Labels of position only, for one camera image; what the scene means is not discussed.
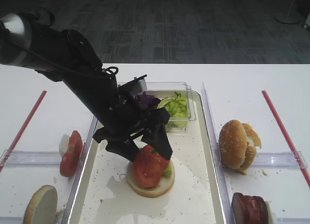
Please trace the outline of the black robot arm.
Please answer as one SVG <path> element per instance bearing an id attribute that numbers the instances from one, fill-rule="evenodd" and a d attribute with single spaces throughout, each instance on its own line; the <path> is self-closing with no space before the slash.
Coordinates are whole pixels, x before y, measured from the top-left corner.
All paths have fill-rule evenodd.
<path id="1" fill-rule="evenodd" d="M 141 137 L 164 159 L 172 156 L 165 126 L 170 114 L 165 108 L 142 108 L 134 100 L 146 90 L 145 77 L 118 85 L 115 66 L 104 68 L 90 42 L 78 31 L 53 29 L 35 14 L 12 13 L 0 20 L 0 62 L 33 69 L 55 82 L 63 82 L 102 124 L 93 139 L 106 140 L 107 151 L 133 161 Z"/>

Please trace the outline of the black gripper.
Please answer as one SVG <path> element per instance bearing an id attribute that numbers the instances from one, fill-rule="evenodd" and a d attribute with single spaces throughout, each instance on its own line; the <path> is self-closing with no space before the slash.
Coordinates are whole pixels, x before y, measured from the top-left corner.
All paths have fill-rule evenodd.
<path id="1" fill-rule="evenodd" d="M 100 143 L 107 140 L 106 150 L 131 162 L 140 149 L 133 140 L 142 136 L 164 159 L 170 160 L 173 150 L 169 143 L 165 125 L 170 114 L 165 108 L 140 110 L 134 98 L 118 91 L 117 99 L 110 102 L 99 118 L 103 127 L 95 132 L 93 138 Z"/>

